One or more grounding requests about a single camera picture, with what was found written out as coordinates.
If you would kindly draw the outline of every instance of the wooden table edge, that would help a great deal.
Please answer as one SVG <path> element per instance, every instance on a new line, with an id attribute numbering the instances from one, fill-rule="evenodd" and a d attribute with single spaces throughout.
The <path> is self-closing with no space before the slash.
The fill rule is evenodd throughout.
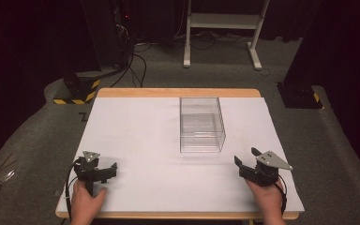
<path id="1" fill-rule="evenodd" d="M 57 212 L 59 218 L 68 218 L 67 212 Z M 299 212 L 285 212 L 285 220 L 299 217 Z M 230 212 L 111 212 L 100 213 L 97 218 L 126 218 L 126 219 L 216 219 L 216 220 L 248 220 L 261 219 L 261 213 L 230 213 Z"/>
<path id="2" fill-rule="evenodd" d="M 98 98 L 228 97 L 260 98 L 256 89 L 247 88 L 101 88 Z"/>

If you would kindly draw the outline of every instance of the clear plastic box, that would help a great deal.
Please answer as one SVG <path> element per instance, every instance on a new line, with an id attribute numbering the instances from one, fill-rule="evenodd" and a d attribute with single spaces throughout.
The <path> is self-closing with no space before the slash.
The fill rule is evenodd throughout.
<path id="1" fill-rule="evenodd" d="M 220 152 L 224 131 L 218 97 L 180 97 L 180 151 Z"/>

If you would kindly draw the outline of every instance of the gray carpet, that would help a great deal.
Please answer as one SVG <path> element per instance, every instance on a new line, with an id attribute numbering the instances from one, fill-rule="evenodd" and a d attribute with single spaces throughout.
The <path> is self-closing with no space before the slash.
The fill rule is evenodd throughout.
<path id="1" fill-rule="evenodd" d="M 206 46 L 199 41 L 193 44 Z M 299 44 L 300 41 L 260 40 L 257 51 L 262 71 L 255 71 L 251 65 L 245 42 L 216 43 L 207 50 L 192 48 L 190 68 L 183 68 L 183 48 L 153 45 L 146 50 L 148 45 L 142 45 L 136 47 L 136 53 L 147 63 L 144 87 L 260 90 L 287 159 L 294 167 L 293 178 L 306 208 L 299 219 L 288 224 L 360 224 L 360 160 L 342 132 L 324 89 L 313 87 L 324 109 L 298 110 L 286 109 L 276 88 L 276 83 L 283 81 Z M 140 59 L 134 59 L 132 68 L 142 76 Z M 118 78 L 115 75 L 103 79 L 99 88 L 110 86 Z M 16 171 L 0 191 L 0 224 L 62 222 L 54 212 L 86 125 L 79 113 L 88 114 L 93 102 L 53 104 L 61 82 L 46 87 L 46 105 L 22 124 L 0 151 L 0 166 L 13 162 L 1 170 L 0 177 L 12 169 Z M 133 86 L 130 72 L 116 86 Z M 112 224 L 127 223 L 112 221 Z M 134 224 L 154 223 L 138 220 Z"/>

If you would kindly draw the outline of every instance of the human hand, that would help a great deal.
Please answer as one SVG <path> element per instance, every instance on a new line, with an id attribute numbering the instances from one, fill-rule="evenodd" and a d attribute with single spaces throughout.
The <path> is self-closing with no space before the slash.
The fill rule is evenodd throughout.
<path id="1" fill-rule="evenodd" d="M 274 185 L 260 187 L 247 179 L 245 179 L 245 181 L 253 193 L 256 204 L 258 204 L 262 210 L 264 225 L 285 224 L 281 213 L 282 195 L 279 190 Z M 277 185 L 283 189 L 279 180 L 277 181 Z"/>
<path id="2" fill-rule="evenodd" d="M 72 193 L 71 225 L 89 225 L 100 212 L 107 189 L 104 187 L 96 198 L 87 192 L 85 183 L 77 180 Z"/>

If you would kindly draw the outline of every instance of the white tabletop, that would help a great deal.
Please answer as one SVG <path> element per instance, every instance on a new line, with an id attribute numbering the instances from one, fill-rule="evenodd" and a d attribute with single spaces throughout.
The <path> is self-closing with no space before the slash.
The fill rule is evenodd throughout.
<path id="1" fill-rule="evenodd" d="M 233 157 L 254 167 L 251 147 L 286 160 L 262 97 L 220 97 L 226 140 L 220 153 L 180 153 L 178 97 L 97 97 L 74 159 L 100 153 L 98 167 L 117 162 L 101 218 L 258 218 L 259 210 Z M 284 217 L 304 211 L 292 174 Z M 64 194 L 56 214 L 67 217 Z"/>

